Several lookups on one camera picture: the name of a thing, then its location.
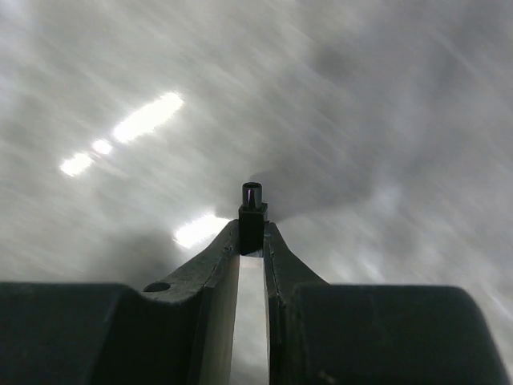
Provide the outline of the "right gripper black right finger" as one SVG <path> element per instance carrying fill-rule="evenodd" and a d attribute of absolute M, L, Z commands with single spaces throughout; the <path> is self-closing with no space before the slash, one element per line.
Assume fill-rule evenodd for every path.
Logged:
<path fill-rule="evenodd" d="M 330 284 L 264 231 L 272 384 L 505 384 L 475 300 L 457 286 Z"/>

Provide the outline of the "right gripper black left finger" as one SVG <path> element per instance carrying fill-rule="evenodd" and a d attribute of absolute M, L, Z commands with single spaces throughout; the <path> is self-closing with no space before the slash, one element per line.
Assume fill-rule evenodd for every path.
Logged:
<path fill-rule="evenodd" d="M 121 284 L 4 282 L 4 384 L 226 384 L 239 225 L 143 291 Z"/>

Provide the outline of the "small black pen cap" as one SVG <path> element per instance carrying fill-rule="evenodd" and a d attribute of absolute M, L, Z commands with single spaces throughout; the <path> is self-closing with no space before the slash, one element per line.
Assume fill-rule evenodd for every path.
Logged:
<path fill-rule="evenodd" d="M 242 204 L 239 207 L 239 245 L 243 256 L 262 249 L 268 205 L 263 202 L 260 183 L 242 185 Z"/>

